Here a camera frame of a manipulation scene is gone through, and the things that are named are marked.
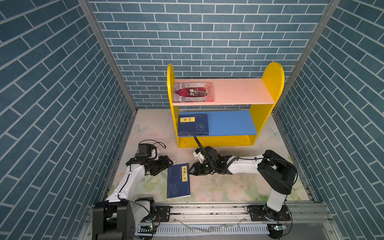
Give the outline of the navy book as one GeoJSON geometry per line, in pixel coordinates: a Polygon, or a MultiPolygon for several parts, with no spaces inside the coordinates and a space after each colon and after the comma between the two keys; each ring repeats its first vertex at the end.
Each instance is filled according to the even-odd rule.
{"type": "Polygon", "coordinates": [[[189,164],[172,165],[168,168],[167,199],[191,195],[189,164]]]}
{"type": "Polygon", "coordinates": [[[207,114],[192,114],[179,116],[178,136],[208,136],[209,122],[207,114]]]}

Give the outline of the Hamlet picture book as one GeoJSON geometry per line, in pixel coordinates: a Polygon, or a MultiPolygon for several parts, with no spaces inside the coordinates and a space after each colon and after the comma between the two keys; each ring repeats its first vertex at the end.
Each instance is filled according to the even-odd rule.
{"type": "Polygon", "coordinates": [[[175,83],[173,102],[213,102],[214,92],[212,83],[175,83]]]}

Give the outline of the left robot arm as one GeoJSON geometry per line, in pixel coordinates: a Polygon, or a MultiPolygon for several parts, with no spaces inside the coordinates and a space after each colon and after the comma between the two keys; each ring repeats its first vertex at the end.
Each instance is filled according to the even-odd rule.
{"type": "Polygon", "coordinates": [[[93,240],[132,240],[143,220],[150,220],[150,232],[155,233],[156,205],[152,197],[133,200],[140,181],[149,173],[156,176],[174,162],[160,156],[154,144],[140,142],[133,158],[126,162],[126,171],[116,189],[107,199],[98,202],[92,213],[93,240]]]}

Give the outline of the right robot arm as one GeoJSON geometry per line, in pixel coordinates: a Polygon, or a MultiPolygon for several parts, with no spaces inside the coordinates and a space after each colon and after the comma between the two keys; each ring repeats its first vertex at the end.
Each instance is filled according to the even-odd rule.
{"type": "Polygon", "coordinates": [[[257,174],[261,175],[271,187],[263,214],[267,220],[277,221],[281,210],[297,181],[296,167],[272,150],[253,157],[221,156],[215,149],[205,147],[196,149],[194,157],[198,159],[190,169],[193,176],[212,174],[257,174]]]}

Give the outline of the yellow pink blue bookshelf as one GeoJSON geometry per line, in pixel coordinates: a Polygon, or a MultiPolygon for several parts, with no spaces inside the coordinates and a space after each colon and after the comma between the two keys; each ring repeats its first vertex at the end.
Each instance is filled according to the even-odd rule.
{"type": "Polygon", "coordinates": [[[260,79],[177,80],[173,65],[168,66],[168,94],[179,148],[196,148],[193,137],[178,136],[181,115],[207,114],[209,135],[196,136],[206,147],[253,146],[285,83],[284,69],[270,63],[260,79]],[[208,82],[213,85],[213,102],[173,102],[175,83],[208,82]]]}

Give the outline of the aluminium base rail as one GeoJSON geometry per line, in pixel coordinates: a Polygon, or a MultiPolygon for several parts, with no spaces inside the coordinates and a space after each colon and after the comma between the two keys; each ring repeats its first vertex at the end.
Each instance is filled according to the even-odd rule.
{"type": "Polygon", "coordinates": [[[265,203],[100,202],[89,214],[82,240],[155,240],[184,237],[257,236],[267,240],[339,240],[341,234],[322,203],[283,204],[279,212],[265,203]]]}

